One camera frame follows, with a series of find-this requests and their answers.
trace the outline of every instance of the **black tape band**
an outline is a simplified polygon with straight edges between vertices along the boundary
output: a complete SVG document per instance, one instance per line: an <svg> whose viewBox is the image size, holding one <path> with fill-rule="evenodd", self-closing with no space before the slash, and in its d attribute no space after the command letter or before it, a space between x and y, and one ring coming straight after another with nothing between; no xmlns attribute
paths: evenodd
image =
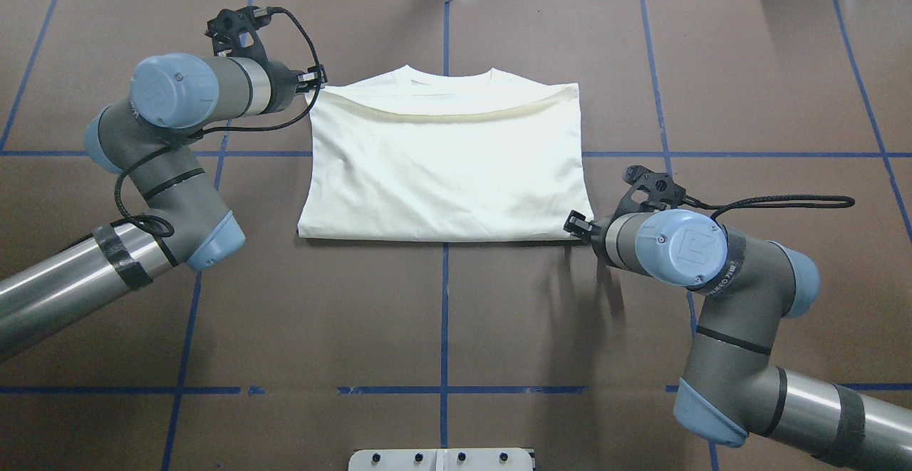
<svg viewBox="0 0 912 471"><path fill-rule="evenodd" d="M168 248L168 244L165 243L165 240L162 237L158 237L157 235L153 235L153 237L155 238L155 243L159 244L159 248L162 250L162 253L165 254L165 258L168 259L170 266L179 266L180 263L177 262L177 257L174 257L174 254L172 251L170 251L170 248Z"/></svg>
<svg viewBox="0 0 912 471"><path fill-rule="evenodd" d="M732 285L735 277L744 267L744 249L747 247L747 240L744 235L736 230L726 230L726 237L729 240L727 247L727 257L722 269L704 286L697 289L688 287L691 291L703 296L717 295L723 292L728 286Z"/></svg>
<svg viewBox="0 0 912 471"><path fill-rule="evenodd" d="M174 177L172 179L168 179L167 181L160 183L160 185L155 186L154 188L150 189L149 191L144 192L144 194L142 194L142 198L146 199L146 201L149 201L150 198L153 198L153 196L160 194L161 192L165 191L166 189L172 187L173 185L179 185L181 182L186 181L186 179L190 179L191 177L196 177L197 175L201 175L201 173L206 173L206 172L202 168L196 168L189 172L184 172L181 175L178 175L177 177Z"/></svg>
<svg viewBox="0 0 912 471"><path fill-rule="evenodd" d="M92 231L92 235L95 237L95 243L98 244L101 253L105 255L105 259L111 263L111 266L114 266L114 271L130 289L138 291L152 283L146 269L139 261L133 259L130 252L127 251L127 247L124 247L123 241L114 232L113 227L101 225Z"/></svg>
<svg viewBox="0 0 912 471"><path fill-rule="evenodd" d="M776 400L776 410L773 410L769 426L766 427L763 433L760 433L762 438L768 438L776 431L777 426L779 426L779 420L782 419L782 411L785 410L785 396L788 394L789 381L784 369L779 366L776 366L776 369L779 370L779 399Z"/></svg>
<svg viewBox="0 0 912 471"><path fill-rule="evenodd" d="M739 348L744 348L744 350L752 351L761 355L766 355L769 357L769 354L772 353L772 348L761 346L750 341L740 340L739 338L734 338L730 335L723 334L721 332L714 331L712 328L703 327L703 325L697 325L697 334L703 334L708 338L713 338L714 340L719 340L726 342L728 344L736 345Z"/></svg>
<svg viewBox="0 0 912 471"><path fill-rule="evenodd" d="M835 467L846 467L861 451L864 442L864 402L861 394L833 384L839 394L839 426L833 445L823 455L814 458Z"/></svg>

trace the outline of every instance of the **silver arm tube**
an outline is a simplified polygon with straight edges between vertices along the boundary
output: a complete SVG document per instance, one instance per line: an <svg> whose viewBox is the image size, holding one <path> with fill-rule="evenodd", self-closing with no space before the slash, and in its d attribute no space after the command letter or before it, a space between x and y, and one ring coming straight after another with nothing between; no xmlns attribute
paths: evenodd
<svg viewBox="0 0 912 471"><path fill-rule="evenodd" d="M155 238L118 225L131 258L152 279L172 268ZM0 361L61 331L130 292L95 237L0 282Z"/></svg>

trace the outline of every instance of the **black cable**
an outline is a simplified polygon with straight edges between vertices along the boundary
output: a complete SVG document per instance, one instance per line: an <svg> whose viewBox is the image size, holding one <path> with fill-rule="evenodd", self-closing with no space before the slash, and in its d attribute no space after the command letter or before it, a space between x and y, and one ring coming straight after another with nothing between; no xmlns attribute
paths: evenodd
<svg viewBox="0 0 912 471"><path fill-rule="evenodd" d="M310 99L309 104L307 104L307 107L304 108L304 111L301 111L301 114L299 114L299 116L292 118L292 120L288 120L286 123L280 123L278 125L269 125L269 126L264 126L264 127L234 127L234 126L226 125L226 126L221 126L221 127L213 127L213 128L209 128L209 129L199 130L195 134L193 134L193 137L201 138L203 136L206 136L209 133L215 133L215 131L220 131L220 130L225 131L226 133L264 133L264 131L268 131L268 130L284 129L284 128L288 127L289 125L296 123L296 121L299 121L301 118L306 117L307 113L310 113L310 110L313 110L314 104L316 103L316 98L320 94L320 85L323 84L323 68L322 68L322 66L320 66L320 59L317 58L317 56L316 56L316 48L314 46L314 42L313 42L313 40L310 39L310 36L307 35L307 32L304 30L304 27L301 26L301 23L299 21L297 21L297 19L294 18L294 15L291 14L291 12L289 12L288 10L286 10L284 8L269 7L266 9L270 10L270 12L271 12L270 14L280 13L280 14L284 14L285 16L287 16L288 19L291 19L292 23L294 24L294 27L297 27L297 30L299 30L301 32L301 35L303 35L304 39L307 41L307 46L309 46L309 48L310 48L310 54L311 54L311 56L313 56L313 64L316 66L315 74L316 74L316 79L317 79L317 82L316 82L317 88L316 88L316 90L313 91L313 98Z"/></svg>
<svg viewBox="0 0 912 471"><path fill-rule="evenodd" d="M684 197L685 205L698 209L714 210L710 218L715 220L732 209L784 209L804 207L808 209L844 209L854 205L854 198L844 195L767 195L745 198L726 205L710 205L693 196Z"/></svg>
<svg viewBox="0 0 912 471"><path fill-rule="evenodd" d="M134 215L130 214L130 212L127 211L127 208L124 207L123 199L120 198L120 189L123 188L124 179L126 179L131 172L140 168L140 166L146 165L147 162L169 152L172 152L172 149L169 147L161 147L159 150L150 153L143 159L134 162L133 165L128 166L126 170L117 176L117 182L114 183L114 204L117 205L121 217L131 224L136 225L139 230L152 234L154 237L172 237L174 235L174 225L170 224L170 222L164 218L154 217L154 215L151 214L140 214L139 217L134 217ZM164 227L164 230L159 230L159 227L154 227L156 224Z"/></svg>

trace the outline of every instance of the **blue grid line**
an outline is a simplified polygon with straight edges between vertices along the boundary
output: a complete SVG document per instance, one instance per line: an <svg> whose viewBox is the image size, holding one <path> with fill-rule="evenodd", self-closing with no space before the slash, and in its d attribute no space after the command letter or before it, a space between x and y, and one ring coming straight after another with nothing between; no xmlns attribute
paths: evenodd
<svg viewBox="0 0 912 471"><path fill-rule="evenodd" d="M193 299L190 304L190 315L187 321L187 331L183 338L183 351L180 354L180 369L177 377L177 387L174 392L174 403L172 404L172 416L168 423L168 438L165 440L165 451L162 456L162 471L168 471L170 467L170 454L174 447L174 436L177 432L177 421L180 416L180 400L183 397L183 383L187 376L187 361L190 359L190 343L193 339L193 326L196 323L196 309L200 302L200 292L202 290L202 272L196 273L196 283L193 286Z"/></svg>
<svg viewBox="0 0 912 471"><path fill-rule="evenodd" d="M173 387L3 386L0 394L173 394Z"/></svg>
<svg viewBox="0 0 912 471"><path fill-rule="evenodd" d="M719 455L716 454L715 442L707 441L710 444L710 465L712 471L719 471Z"/></svg>
<svg viewBox="0 0 912 471"><path fill-rule="evenodd" d="M198 157L232 157L232 158L312 158L313 150L199 150L194 152Z"/></svg>
<svg viewBox="0 0 912 471"><path fill-rule="evenodd" d="M656 71L656 56L652 50L652 31L649 29L649 13L646 9L646 0L639 0L639 8L643 16L643 32L646 35L646 51L649 57L649 74L652 75L652 94L655 97L655 114L658 116L658 129L662 139L662 152L665 158L665 169L671 171L671 155L668 149L668 134L665 132L665 111L662 108L662 95L658 91L658 72Z"/></svg>
<svg viewBox="0 0 912 471"><path fill-rule="evenodd" d="M893 175L893 166L890 165L890 158L886 154L886 144L884 139L880 134L880 128L877 127L877 118L874 116L874 109L871 107L871 100L867 95L867 88L864 87L864 80L861 77L861 71L858 69L858 64L854 58L854 52L852 51L852 43L849 42L849 35L846 32L846 22L843 20L843 10L839 6L839 0L833 0L833 7L836 11L836 22L839 23L839 33L843 36L843 44L846 46L846 54L848 55L849 62L852 65L852 73L856 78L856 83L858 83L858 91L861 94L861 98L864 102L864 110L867 112L867 118L871 123L871 130L874 131L874 137L877 140L877 147L880 149L880 156L883 157L883 166L886 168L886 174L890 178L890 186L893 188L893 196L896 198L896 205L899 206L899 214L903 217L903 224L906 225L906 236L909 238L909 242L912 243L912 224L909 223L909 215L906 211L906 204L903 202L903 195L899 192L899 186L896 184L896 176Z"/></svg>
<svg viewBox="0 0 912 471"><path fill-rule="evenodd" d="M693 301L693 292L687 292L687 305L690 309L690 335L691 337L696 337L697 335L697 306Z"/></svg>
<svg viewBox="0 0 912 471"><path fill-rule="evenodd" d="M890 157L912 157L912 152L894 152L888 154ZM879 152L624 152L616 150L615 152L600 152L600 150L590 150L583 152L584 158L876 158L880 159L883 154Z"/></svg>
<svg viewBox="0 0 912 471"><path fill-rule="evenodd" d="M443 75L450 74L450 1L443 3Z"/></svg>
<svg viewBox="0 0 912 471"><path fill-rule="evenodd" d="M339 396L361 394L580 394L586 392L584 385L392 385L338 387Z"/></svg>
<svg viewBox="0 0 912 471"><path fill-rule="evenodd" d="M254 3L254 0L247 0L247 6L251 6ZM244 35L241 37L241 44L244 45L245 40ZM225 125L230 126L232 123L231 120L228 120ZM219 147L219 162L218 166L215 168L215 177L212 180L212 185L215 189L218 190L219 186L222 184L222 170L224 169L225 159L228 156L228 139L231 136L231 133L225 133L222 136L222 145ZM162 471L168 471L170 467L170 456L172 455L172 449L174 447L174 438L177 433L177 423L180 418L180 400L182 400L183 394L185 394L185 380L187 377L187 365L190 360L190 348L193 342L193 329L196 326L196 315L200 305L200 293L202 292L202 272L196 273L196 283L193 286L193 298L190 306L190 315L187 319L187 331L185 337L183 338L183 352L180 354L180 369L178 371L177 378L177 390L174 393L174 403L172 404L172 417L170 417L170 422L168 423L168 436L165 440L165 449L164 455L162 456Z"/></svg>
<svg viewBox="0 0 912 471"><path fill-rule="evenodd" d="M35 60L38 58L38 52L45 39L45 33L48 33L48 26L50 26L51 16L54 14L56 1L58 0L51 0L51 4L48 6L48 13L45 14L45 21L43 21L41 25L41 30L35 40L35 46L32 48L32 55L28 57L26 72L22 75L22 82L20 82L19 90L16 91L16 98L13 100L13 108L9 111L9 117L6 118L6 126L4 126L3 135L0 136L0 150L3 150L4 147L6 147L6 140L9 139L10 130L13 130L13 122L16 120L16 111L19 111L19 102L22 101L22 95L26 93L26 84L29 83L29 76L32 75L32 66L35 66Z"/></svg>
<svg viewBox="0 0 912 471"><path fill-rule="evenodd" d="M443 75L450 75L450 0L443 3ZM443 244L440 266L440 447L450 446L450 244Z"/></svg>
<svg viewBox="0 0 912 471"><path fill-rule="evenodd" d="M450 386L450 244L443 244L440 283L440 447L449 445L447 389Z"/></svg>
<svg viewBox="0 0 912 471"><path fill-rule="evenodd" d="M85 150L3 150L0 156L13 158L56 158L56 157L82 157L87 156Z"/></svg>
<svg viewBox="0 0 912 471"><path fill-rule="evenodd" d="M174 394L176 387L132 387L132 386L0 386L0 394ZM240 394L240 387L188 387L184 394Z"/></svg>
<svg viewBox="0 0 912 471"><path fill-rule="evenodd" d="M197 157L217 158L221 150L195 150ZM648 150L587 150L584 158L826 158L826 159L882 159L885 154L879 152L649 152ZM83 157L85 150L2 150L0 156L7 157ZM225 150L225 157L231 158L312 158L313 150ZM909 159L912 152L887 152L890 159Z"/></svg>

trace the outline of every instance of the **folded t-shirt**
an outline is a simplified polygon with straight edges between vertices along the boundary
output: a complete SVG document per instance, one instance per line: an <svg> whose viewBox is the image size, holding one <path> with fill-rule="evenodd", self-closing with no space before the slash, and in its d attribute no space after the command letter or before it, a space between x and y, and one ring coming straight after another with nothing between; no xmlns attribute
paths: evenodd
<svg viewBox="0 0 912 471"><path fill-rule="evenodd" d="M403 66L326 87L310 118L301 237L563 240L571 209L592 217L576 84Z"/></svg>

